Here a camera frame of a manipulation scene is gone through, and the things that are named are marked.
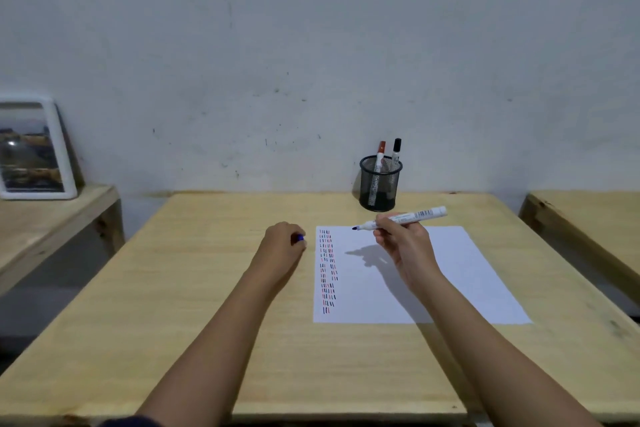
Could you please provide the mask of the person's right hand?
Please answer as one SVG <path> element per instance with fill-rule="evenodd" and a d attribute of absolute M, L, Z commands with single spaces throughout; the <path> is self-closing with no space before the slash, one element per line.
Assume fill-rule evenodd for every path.
<path fill-rule="evenodd" d="M 416 296 L 426 291 L 431 279 L 442 277 L 429 233 L 420 223 L 401 226 L 399 233 L 374 230 L 373 234 Z"/>

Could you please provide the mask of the person's left hand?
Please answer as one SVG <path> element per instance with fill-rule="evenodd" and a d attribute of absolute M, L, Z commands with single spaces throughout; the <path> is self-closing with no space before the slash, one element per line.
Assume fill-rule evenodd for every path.
<path fill-rule="evenodd" d="M 305 235 L 299 225 L 285 221 L 267 228 L 248 268 L 249 276 L 268 287 L 284 284 L 307 248 Z"/>

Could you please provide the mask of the white marker pen blue tip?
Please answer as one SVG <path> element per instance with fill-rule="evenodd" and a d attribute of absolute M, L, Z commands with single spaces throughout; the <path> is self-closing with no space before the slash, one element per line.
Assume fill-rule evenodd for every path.
<path fill-rule="evenodd" d="M 435 208 L 430 208 L 427 210 L 387 216 L 387 218 L 392 222 L 397 223 L 398 225 L 404 226 L 412 223 L 419 223 L 421 221 L 444 218 L 447 215 L 448 212 L 445 206 L 437 206 Z M 380 227 L 377 225 L 377 222 L 375 220 L 367 221 L 366 223 L 352 227 L 352 230 L 356 231 L 373 231 L 377 229 L 380 229 Z"/>

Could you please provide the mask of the person's left forearm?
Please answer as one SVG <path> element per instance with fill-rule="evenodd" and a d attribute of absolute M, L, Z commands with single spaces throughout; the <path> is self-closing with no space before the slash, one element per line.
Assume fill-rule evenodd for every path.
<path fill-rule="evenodd" d="M 248 269 L 135 417 L 154 427 L 218 427 L 231 413 L 253 345 L 282 278 Z"/>

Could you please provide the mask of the person's right forearm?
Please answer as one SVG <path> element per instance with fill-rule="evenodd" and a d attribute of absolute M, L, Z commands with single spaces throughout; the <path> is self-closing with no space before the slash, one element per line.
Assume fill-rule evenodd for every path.
<path fill-rule="evenodd" d="M 502 336 L 441 273 L 416 280 L 453 358 L 494 427 L 601 427 L 580 402 Z"/>

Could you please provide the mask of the black mesh pen holder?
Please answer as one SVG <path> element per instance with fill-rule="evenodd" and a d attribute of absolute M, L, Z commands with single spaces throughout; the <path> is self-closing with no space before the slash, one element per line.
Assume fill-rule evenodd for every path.
<path fill-rule="evenodd" d="M 375 155 L 361 159 L 359 204 L 372 212 L 389 212 L 396 206 L 399 175 L 403 169 L 401 161 L 394 162 L 390 156 L 383 156 L 376 166 Z"/>

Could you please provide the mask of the white paper sheet with dashes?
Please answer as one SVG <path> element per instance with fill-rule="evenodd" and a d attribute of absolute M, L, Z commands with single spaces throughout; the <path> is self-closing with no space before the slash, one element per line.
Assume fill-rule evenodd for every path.
<path fill-rule="evenodd" d="M 444 276 L 494 325 L 532 320 L 463 227 L 426 227 Z M 408 325 L 431 323 L 372 231 L 317 227 L 315 323 Z"/>

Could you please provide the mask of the white marker with red cap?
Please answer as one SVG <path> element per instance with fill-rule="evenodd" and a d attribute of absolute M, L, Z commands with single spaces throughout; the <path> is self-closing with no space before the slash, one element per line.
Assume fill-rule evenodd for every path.
<path fill-rule="evenodd" d="M 371 187 L 369 192 L 368 206 L 373 207 L 376 204 L 376 198 L 378 195 L 378 189 L 380 186 L 380 172 L 382 172 L 383 160 L 385 158 L 385 148 L 386 142 L 384 140 L 380 141 L 378 151 L 376 154 L 376 160 L 374 163 L 374 168 L 372 172 L 371 178 Z"/>

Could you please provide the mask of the wooden bench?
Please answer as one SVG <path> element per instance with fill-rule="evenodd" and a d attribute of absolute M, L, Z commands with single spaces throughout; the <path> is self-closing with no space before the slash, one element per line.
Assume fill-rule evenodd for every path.
<path fill-rule="evenodd" d="M 640 190 L 533 190 L 519 217 L 560 238 L 624 294 L 640 319 Z"/>

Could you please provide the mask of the wooden side table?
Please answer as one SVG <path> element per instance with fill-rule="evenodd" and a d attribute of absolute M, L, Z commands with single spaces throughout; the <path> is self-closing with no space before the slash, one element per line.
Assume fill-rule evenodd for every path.
<path fill-rule="evenodd" d="M 0 297 L 91 227 L 109 257 L 125 244 L 122 202 L 112 185 L 85 185 L 67 201 L 0 199 Z"/>

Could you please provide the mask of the white picture frame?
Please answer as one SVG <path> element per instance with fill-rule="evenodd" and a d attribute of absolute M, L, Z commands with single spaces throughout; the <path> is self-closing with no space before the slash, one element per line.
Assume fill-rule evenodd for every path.
<path fill-rule="evenodd" d="M 54 201 L 77 196 L 55 100 L 0 92 L 0 198 Z"/>

